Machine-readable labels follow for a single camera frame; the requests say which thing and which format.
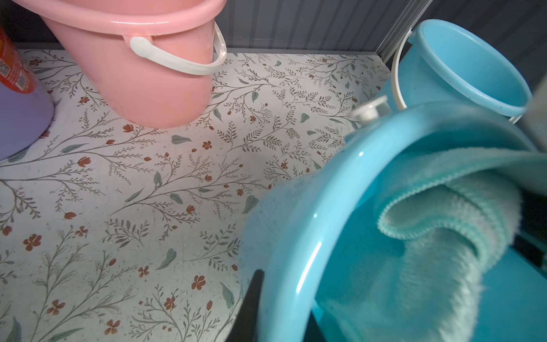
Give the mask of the mint green microfiber cloth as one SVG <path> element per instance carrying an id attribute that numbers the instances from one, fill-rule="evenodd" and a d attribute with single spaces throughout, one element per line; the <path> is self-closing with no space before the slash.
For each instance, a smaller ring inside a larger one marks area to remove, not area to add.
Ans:
<path id="1" fill-rule="evenodd" d="M 338 317 L 350 341 L 468 341 L 482 278 L 513 242 L 521 191 L 546 193 L 546 155 L 500 148 L 407 152 L 380 176 L 385 240 Z"/>

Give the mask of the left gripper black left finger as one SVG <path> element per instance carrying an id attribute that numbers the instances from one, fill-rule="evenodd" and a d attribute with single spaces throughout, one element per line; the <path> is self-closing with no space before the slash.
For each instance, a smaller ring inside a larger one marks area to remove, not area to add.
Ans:
<path id="1" fill-rule="evenodd" d="M 236 317 L 232 330 L 226 342 L 253 342 L 257 341 L 257 324 L 259 316 L 259 302 L 264 281 L 264 271 L 256 270 L 243 303 Z"/>

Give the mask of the floral patterned table mat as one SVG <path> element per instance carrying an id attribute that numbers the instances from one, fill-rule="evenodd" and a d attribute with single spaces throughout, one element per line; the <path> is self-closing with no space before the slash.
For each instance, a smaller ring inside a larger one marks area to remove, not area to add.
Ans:
<path id="1" fill-rule="evenodd" d="M 65 51 L 22 56 L 56 112 L 1 161 L 3 341 L 223 341 L 249 211 L 320 170 L 390 75 L 369 54 L 233 53 L 196 121 L 153 129 Z"/>

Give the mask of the pink plastic bucket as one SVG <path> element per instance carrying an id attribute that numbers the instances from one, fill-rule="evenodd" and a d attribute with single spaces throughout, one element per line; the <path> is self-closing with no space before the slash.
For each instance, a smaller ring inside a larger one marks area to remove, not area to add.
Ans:
<path id="1" fill-rule="evenodd" d="M 23 1 L 120 116 L 150 128 L 199 118 L 226 59 L 223 1 Z"/>

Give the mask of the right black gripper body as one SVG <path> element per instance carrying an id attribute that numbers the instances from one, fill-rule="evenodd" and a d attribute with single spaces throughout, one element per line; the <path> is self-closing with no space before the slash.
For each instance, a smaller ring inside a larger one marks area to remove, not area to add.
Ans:
<path id="1" fill-rule="evenodd" d="M 537 269 L 546 269 L 546 196 L 521 190 L 521 222 L 512 249 Z"/>

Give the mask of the purple plastic bucket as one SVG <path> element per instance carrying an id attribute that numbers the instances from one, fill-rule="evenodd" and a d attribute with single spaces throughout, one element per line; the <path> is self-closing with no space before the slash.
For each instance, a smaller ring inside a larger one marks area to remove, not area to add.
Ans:
<path id="1" fill-rule="evenodd" d="M 54 116 L 54 101 L 1 31 L 1 159 L 38 140 Z"/>

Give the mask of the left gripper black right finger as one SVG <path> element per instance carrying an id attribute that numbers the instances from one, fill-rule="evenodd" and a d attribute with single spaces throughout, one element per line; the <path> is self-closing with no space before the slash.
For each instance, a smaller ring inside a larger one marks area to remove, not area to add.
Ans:
<path id="1" fill-rule="evenodd" d="M 313 312 L 310 313 L 303 342 L 326 342 Z"/>

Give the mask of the teal plastic bucket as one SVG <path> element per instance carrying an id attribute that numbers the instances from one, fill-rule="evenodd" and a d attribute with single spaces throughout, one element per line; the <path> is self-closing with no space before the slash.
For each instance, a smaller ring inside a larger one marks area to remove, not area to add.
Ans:
<path id="1" fill-rule="evenodd" d="M 532 100 L 517 68 L 494 47 L 448 21 L 428 19 L 407 32 L 378 97 L 394 111 L 436 101 L 463 101 L 515 123 Z"/>
<path id="2" fill-rule="evenodd" d="M 351 116 L 365 126 L 346 137 L 322 170 L 276 187 L 251 206 L 240 278 L 245 296 L 256 270 L 264 271 L 257 341 L 303 341 L 311 312 L 326 341 L 350 341 L 338 317 L 355 300 L 366 257 L 385 243 L 374 203 L 381 174 L 400 155 L 456 148 L 545 154 L 506 118 L 462 102 L 392 113 L 380 99 Z M 513 243 L 482 278 L 468 341 L 546 340 L 546 275 Z"/>

